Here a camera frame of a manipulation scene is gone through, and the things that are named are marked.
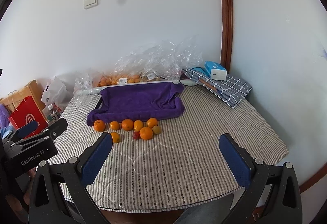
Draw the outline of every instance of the red paper bag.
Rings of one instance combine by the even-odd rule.
[[[36,120],[39,126],[33,133],[29,134],[27,137],[42,132],[42,130],[48,126],[48,123],[44,120],[43,115],[40,112],[39,108],[36,106],[32,96],[28,96],[18,105],[16,110],[10,115],[9,121],[12,123],[15,129],[18,129],[33,120]]]

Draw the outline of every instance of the white wall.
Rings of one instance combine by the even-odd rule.
[[[221,0],[13,0],[0,21],[0,95],[32,79],[79,69],[109,71],[141,45],[197,35],[203,58],[220,60]]]
[[[301,184],[327,162],[327,12],[319,0],[233,1],[231,72],[253,86],[250,102],[289,148],[282,163]],[[326,198],[326,185],[308,190],[304,223]],[[321,204],[308,207],[314,199]]]

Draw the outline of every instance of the human hand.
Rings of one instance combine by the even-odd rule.
[[[24,202],[26,205],[29,205],[30,202],[30,196],[31,196],[31,190],[32,190],[32,185],[33,185],[33,180],[35,177],[35,168],[31,169],[27,172],[30,182],[27,188],[27,191],[24,194]],[[18,216],[18,213],[22,211],[22,204],[19,202],[19,200],[14,197],[13,195],[9,194],[6,195],[6,200],[11,209],[15,212],[15,214]]]

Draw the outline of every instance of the silver bolt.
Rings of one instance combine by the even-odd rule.
[[[289,169],[293,168],[293,165],[290,162],[286,162],[285,166],[286,166],[286,168],[289,168]]]
[[[68,160],[68,162],[69,162],[70,164],[74,164],[76,161],[77,161],[77,158],[76,158],[76,157],[71,157],[71,158]]]
[[[260,159],[260,158],[256,158],[256,159],[254,160],[254,162],[255,162],[256,164],[258,164],[258,165],[262,165],[262,164],[264,163],[264,161],[263,161],[262,159]]]
[[[40,161],[39,166],[40,167],[43,167],[45,164],[46,164],[46,161],[45,160],[42,160],[42,161]]]

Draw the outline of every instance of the white wall switch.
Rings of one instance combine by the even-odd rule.
[[[98,0],[84,0],[84,9],[98,5]]]

